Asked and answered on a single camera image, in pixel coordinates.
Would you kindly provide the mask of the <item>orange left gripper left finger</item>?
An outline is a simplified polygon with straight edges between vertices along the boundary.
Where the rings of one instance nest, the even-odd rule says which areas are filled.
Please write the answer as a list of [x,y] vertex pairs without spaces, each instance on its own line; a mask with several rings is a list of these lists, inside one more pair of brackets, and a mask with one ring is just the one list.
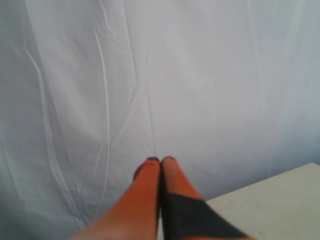
[[147,158],[119,200],[71,240],[155,240],[158,233],[160,160]]

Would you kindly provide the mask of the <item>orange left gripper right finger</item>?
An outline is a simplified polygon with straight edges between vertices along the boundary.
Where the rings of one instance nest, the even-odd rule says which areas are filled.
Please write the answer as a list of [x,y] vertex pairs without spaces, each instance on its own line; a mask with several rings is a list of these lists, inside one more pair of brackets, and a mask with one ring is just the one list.
[[178,160],[163,158],[160,205],[165,240],[251,240],[217,214],[197,192]]

